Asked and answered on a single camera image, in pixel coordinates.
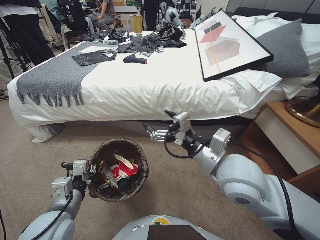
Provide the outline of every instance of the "black pants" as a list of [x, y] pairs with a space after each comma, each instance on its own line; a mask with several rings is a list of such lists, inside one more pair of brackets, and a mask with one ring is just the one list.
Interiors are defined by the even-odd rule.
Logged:
[[4, 20], [10, 28], [10, 34], [34, 65], [54, 57], [40, 30], [37, 14], [12, 14], [5, 16]]
[[156, 1], [144, 6], [146, 13], [147, 31], [154, 31], [156, 29], [158, 4]]

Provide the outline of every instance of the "gray blanket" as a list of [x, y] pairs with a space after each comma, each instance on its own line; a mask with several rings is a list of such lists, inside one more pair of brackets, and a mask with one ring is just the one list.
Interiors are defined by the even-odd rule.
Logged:
[[78, 52], [89, 46], [106, 45], [84, 42], [23, 74], [17, 80], [17, 94], [22, 104], [25, 104], [24, 96], [27, 95], [37, 105], [40, 104], [41, 96], [49, 106], [53, 106], [51, 100], [53, 100], [55, 107], [62, 106], [62, 96], [66, 99], [68, 107], [70, 107], [70, 96], [74, 97], [77, 106], [79, 106], [79, 101], [83, 105], [80, 90], [81, 81], [98, 63], [82, 67], [72, 56], [82, 54]]

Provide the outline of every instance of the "headboard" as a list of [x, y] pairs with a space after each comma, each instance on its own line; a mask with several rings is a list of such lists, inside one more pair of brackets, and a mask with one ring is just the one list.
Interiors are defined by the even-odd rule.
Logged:
[[229, 0], [226, 12], [234, 14], [239, 7], [320, 14], [320, 0]]
[[278, 14], [275, 15], [275, 17], [280, 17], [288, 21], [294, 21], [296, 19], [302, 18], [302, 23], [320, 24], [320, 14], [311, 13], [284, 12], [268, 9], [239, 7], [234, 11], [233, 15], [251, 17], [257, 15], [268, 15], [273, 12], [278, 12]]

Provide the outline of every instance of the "wooden nightstand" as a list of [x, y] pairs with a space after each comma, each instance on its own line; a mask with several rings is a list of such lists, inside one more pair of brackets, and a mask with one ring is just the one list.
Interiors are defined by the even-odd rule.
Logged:
[[[305, 193], [320, 192], [320, 128], [292, 116], [283, 102], [267, 103], [238, 140], [269, 159], [293, 186]], [[263, 159], [247, 151], [245, 155], [274, 175]]]

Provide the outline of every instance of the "framed picture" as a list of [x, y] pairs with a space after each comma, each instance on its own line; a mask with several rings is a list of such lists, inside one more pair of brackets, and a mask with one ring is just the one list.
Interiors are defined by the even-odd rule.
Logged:
[[273, 54], [220, 10], [195, 27], [204, 81], [270, 62]]

